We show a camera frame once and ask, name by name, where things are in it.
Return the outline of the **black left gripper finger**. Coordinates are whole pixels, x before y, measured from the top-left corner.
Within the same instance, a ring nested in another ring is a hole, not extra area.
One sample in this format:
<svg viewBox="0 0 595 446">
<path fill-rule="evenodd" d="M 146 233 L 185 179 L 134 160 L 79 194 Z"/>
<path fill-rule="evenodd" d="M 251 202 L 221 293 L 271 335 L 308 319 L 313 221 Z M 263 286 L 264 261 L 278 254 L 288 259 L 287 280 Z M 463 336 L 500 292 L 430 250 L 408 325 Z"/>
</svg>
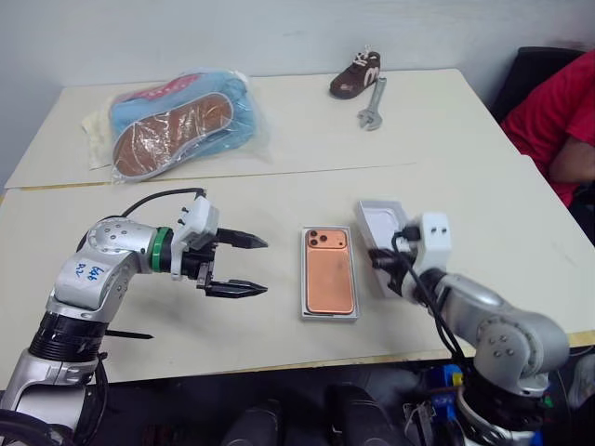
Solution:
<svg viewBox="0 0 595 446">
<path fill-rule="evenodd" d="M 242 249 L 259 249 L 268 247 L 268 243 L 255 234 L 218 228 L 218 242 Z"/>
<path fill-rule="evenodd" d="M 243 280 L 227 282 L 211 281 L 204 288 L 205 294 L 212 297 L 243 298 L 261 295 L 268 291 L 266 286 Z"/>
</svg>

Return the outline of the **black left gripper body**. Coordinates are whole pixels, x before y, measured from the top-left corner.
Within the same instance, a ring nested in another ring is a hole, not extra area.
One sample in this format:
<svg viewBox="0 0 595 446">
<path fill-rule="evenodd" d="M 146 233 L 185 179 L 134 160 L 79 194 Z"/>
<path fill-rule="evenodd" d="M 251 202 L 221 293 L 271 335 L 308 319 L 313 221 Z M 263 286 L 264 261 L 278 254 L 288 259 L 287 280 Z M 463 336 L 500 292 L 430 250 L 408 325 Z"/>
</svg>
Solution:
<svg viewBox="0 0 595 446">
<path fill-rule="evenodd" d="M 205 292 L 212 292 L 217 285 L 213 280 L 217 247 L 218 237 L 208 235 L 188 242 L 182 253 L 181 275 L 196 281 L 196 287 Z"/>
</svg>

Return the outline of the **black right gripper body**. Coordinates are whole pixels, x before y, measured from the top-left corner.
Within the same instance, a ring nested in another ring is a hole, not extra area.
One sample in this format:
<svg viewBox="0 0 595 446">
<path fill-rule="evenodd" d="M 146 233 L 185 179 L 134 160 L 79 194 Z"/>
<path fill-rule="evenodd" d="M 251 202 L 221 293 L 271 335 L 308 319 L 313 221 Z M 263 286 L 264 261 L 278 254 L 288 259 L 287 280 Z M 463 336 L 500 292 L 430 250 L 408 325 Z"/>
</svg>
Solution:
<svg viewBox="0 0 595 446">
<path fill-rule="evenodd" d="M 402 298 L 418 298 L 419 277 L 413 269 L 410 257 L 399 250 L 396 239 L 391 240 L 391 247 L 395 263 L 390 274 L 389 288 Z"/>
</svg>

